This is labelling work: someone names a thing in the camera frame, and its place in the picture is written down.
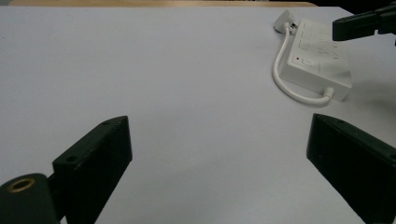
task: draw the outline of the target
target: power strip socket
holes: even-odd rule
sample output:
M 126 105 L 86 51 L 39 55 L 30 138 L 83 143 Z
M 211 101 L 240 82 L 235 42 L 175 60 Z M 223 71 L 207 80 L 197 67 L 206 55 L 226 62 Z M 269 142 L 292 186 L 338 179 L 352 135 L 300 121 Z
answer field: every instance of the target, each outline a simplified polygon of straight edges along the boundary
M 347 48 L 332 41 L 331 27 L 301 19 L 291 48 L 282 60 L 279 76 L 296 85 L 322 94 L 334 89 L 333 99 L 342 101 L 352 88 Z

